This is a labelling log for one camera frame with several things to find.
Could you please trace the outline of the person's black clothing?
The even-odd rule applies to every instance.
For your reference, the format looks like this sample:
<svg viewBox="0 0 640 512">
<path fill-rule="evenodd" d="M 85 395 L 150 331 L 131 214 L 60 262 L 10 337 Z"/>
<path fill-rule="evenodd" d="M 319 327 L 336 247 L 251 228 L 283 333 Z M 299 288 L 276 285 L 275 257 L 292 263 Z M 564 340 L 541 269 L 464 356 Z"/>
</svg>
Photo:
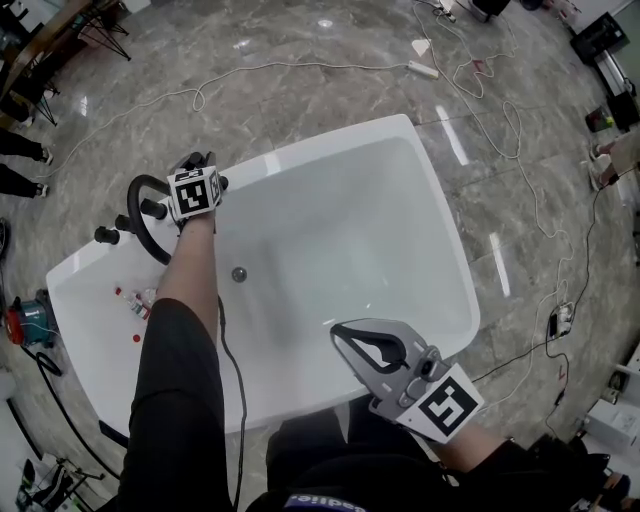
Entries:
<svg viewBox="0 0 640 512">
<path fill-rule="evenodd" d="M 117 512 L 233 512 L 210 333 L 183 303 L 154 305 Z M 447 469 L 362 400 L 351 405 L 347 431 L 330 410 L 282 424 L 267 477 L 247 512 L 569 512 L 604 483 L 583 455 L 541 459 L 510 440 L 468 473 Z"/>
</svg>

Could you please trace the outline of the white cardboard box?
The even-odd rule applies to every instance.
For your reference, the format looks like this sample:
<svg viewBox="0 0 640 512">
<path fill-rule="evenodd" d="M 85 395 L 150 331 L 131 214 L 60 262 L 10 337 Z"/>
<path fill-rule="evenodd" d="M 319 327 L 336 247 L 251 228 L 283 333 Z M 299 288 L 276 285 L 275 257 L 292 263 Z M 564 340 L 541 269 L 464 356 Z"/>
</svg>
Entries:
<svg viewBox="0 0 640 512">
<path fill-rule="evenodd" d="M 640 435 L 640 408 L 599 399 L 587 413 L 584 427 L 599 442 L 623 453 Z"/>
</svg>

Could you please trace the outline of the small bottles in tub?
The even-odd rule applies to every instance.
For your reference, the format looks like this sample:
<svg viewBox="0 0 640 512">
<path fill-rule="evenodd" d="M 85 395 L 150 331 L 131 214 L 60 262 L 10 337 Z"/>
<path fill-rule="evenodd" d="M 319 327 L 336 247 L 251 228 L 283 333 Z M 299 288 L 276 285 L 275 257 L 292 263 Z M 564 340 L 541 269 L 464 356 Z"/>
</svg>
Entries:
<svg viewBox="0 0 640 512">
<path fill-rule="evenodd" d="M 138 294 L 130 294 L 125 297 L 125 300 L 134 314 L 143 320 L 149 318 L 151 310 Z"/>
</svg>

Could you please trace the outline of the person's right forearm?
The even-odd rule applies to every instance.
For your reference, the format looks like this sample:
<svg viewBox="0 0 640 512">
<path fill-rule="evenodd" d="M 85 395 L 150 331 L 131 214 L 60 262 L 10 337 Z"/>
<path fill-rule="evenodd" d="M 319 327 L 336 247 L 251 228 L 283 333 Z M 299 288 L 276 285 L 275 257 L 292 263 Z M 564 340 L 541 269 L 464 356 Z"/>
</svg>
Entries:
<svg viewBox="0 0 640 512">
<path fill-rule="evenodd" d="M 428 441 L 427 445 L 447 469 L 468 473 L 506 441 L 506 438 L 472 421 L 447 443 Z"/>
</svg>

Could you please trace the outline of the black speaker cabinet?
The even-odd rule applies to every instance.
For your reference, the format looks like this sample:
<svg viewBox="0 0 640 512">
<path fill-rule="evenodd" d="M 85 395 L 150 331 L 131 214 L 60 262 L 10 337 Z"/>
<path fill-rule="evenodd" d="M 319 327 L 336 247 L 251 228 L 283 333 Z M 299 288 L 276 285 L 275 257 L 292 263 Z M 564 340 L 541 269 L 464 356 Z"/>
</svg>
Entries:
<svg viewBox="0 0 640 512">
<path fill-rule="evenodd" d="M 609 13 L 601 15 L 570 41 L 572 49 L 586 65 L 593 65 L 604 52 L 619 50 L 628 43 L 628 37 Z"/>
</svg>

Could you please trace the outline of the white charger power strip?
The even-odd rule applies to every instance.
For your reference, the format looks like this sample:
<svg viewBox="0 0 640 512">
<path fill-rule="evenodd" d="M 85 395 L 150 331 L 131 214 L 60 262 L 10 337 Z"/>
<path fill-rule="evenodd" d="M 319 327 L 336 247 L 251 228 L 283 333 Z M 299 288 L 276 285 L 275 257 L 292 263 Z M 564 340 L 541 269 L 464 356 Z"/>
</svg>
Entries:
<svg viewBox="0 0 640 512">
<path fill-rule="evenodd" d="M 555 340 L 567 335 L 572 328 L 574 305 L 572 302 L 557 305 L 551 312 L 547 326 L 547 340 Z"/>
</svg>

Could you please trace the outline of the white bathtub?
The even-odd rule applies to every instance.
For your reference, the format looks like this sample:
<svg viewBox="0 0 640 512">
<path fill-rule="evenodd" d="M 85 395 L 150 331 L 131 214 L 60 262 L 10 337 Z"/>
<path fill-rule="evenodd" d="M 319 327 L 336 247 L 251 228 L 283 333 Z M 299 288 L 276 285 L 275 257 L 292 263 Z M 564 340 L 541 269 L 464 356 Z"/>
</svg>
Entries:
<svg viewBox="0 0 640 512">
<path fill-rule="evenodd" d="M 446 358 L 475 338 L 480 313 L 465 251 L 408 117 L 328 132 L 221 176 L 229 186 L 216 211 L 215 261 L 228 432 L 362 395 L 330 340 L 338 322 L 399 320 Z M 172 213 L 143 220 L 171 255 L 179 236 Z M 147 323 L 125 297 L 156 288 L 165 265 L 135 234 L 119 232 L 118 245 L 91 241 L 46 282 L 91 405 L 127 435 Z M 247 271 L 242 283 L 231 277 L 237 266 Z"/>
</svg>

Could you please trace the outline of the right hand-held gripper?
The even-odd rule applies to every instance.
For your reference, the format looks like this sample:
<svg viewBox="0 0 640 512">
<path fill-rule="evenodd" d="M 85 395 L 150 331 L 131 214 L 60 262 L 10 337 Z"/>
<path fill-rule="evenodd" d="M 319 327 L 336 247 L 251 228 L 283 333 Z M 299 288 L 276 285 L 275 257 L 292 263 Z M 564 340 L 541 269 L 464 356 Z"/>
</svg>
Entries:
<svg viewBox="0 0 640 512">
<path fill-rule="evenodd" d="M 362 318 L 336 323 L 331 341 L 356 379 L 375 397 L 369 410 L 427 441 L 448 443 L 484 400 L 461 368 L 408 324 Z"/>
</svg>

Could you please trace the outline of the red teal vacuum cleaner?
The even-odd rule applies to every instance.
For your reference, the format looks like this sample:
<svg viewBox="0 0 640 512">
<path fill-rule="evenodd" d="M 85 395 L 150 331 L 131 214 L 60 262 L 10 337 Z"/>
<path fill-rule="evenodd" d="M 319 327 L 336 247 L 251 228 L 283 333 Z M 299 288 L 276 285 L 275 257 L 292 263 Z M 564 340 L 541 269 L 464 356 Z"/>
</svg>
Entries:
<svg viewBox="0 0 640 512">
<path fill-rule="evenodd" d="M 5 320 L 8 339 L 14 345 L 26 348 L 41 345 L 49 349 L 59 336 L 47 289 L 38 289 L 35 297 L 29 300 L 16 296 L 8 307 Z"/>
</svg>

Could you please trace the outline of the black smartphone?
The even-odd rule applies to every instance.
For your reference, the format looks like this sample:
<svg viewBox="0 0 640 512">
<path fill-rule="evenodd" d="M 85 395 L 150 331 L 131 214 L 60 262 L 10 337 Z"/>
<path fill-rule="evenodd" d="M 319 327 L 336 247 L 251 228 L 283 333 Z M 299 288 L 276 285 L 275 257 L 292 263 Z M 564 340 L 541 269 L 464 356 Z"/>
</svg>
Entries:
<svg viewBox="0 0 640 512">
<path fill-rule="evenodd" d="M 114 443 L 118 444 L 123 448 L 128 447 L 129 438 L 127 436 L 121 434 L 116 429 L 112 428 L 110 425 L 108 425 L 102 420 L 98 421 L 98 427 L 100 432 L 105 437 L 107 437 L 108 439 L 110 439 L 111 441 L 113 441 Z"/>
</svg>

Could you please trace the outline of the person's left forearm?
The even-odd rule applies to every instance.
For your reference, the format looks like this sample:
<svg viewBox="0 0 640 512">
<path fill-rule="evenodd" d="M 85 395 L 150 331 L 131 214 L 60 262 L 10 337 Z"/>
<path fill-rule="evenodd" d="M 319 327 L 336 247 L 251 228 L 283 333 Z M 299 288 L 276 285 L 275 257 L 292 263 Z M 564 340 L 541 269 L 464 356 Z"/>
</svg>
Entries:
<svg viewBox="0 0 640 512">
<path fill-rule="evenodd" d="M 190 218 L 179 236 L 156 296 L 158 300 L 183 303 L 211 331 L 216 329 L 218 321 L 214 242 L 214 214 Z"/>
</svg>

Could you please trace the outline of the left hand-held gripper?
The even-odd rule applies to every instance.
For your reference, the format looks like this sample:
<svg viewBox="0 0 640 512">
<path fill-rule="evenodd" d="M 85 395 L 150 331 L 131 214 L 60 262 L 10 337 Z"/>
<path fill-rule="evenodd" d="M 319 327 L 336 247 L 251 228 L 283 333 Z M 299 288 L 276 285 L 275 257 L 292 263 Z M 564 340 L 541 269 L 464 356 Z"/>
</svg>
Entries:
<svg viewBox="0 0 640 512">
<path fill-rule="evenodd" d="M 194 152 L 168 176 L 172 217 L 179 231 L 194 216 L 213 212 L 222 201 L 223 178 L 213 152 Z"/>
</svg>

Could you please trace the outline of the dark wooden table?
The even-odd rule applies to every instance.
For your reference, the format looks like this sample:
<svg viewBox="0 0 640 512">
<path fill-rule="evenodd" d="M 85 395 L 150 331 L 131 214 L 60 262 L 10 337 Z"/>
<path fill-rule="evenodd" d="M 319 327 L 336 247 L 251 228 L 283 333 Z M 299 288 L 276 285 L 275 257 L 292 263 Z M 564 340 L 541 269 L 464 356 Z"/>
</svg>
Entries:
<svg viewBox="0 0 640 512">
<path fill-rule="evenodd" d="M 129 36 L 129 32 L 119 23 L 121 15 L 116 13 L 116 8 L 128 12 L 124 0 L 67 0 L 11 60 L 0 91 L 0 102 L 7 95 L 24 99 L 49 123 L 56 126 L 57 122 L 44 94 L 38 98 L 22 95 L 15 90 L 15 84 L 22 78 L 39 79 L 38 89 L 59 95 L 60 91 L 51 78 L 42 80 L 42 67 L 72 36 L 82 36 L 130 61 L 131 56 L 115 37 L 115 34 Z"/>
</svg>

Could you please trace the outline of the green red canister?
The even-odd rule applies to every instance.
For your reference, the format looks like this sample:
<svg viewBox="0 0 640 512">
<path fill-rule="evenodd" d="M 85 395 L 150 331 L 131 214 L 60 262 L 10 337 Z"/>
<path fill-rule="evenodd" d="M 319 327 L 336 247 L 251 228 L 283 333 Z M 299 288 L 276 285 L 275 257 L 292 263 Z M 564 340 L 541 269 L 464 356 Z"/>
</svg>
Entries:
<svg viewBox="0 0 640 512">
<path fill-rule="evenodd" d="M 602 105 L 585 116 L 585 123 L 591 133 L 598 133 L 614 126 L 614 119 Z"/>
</svg>

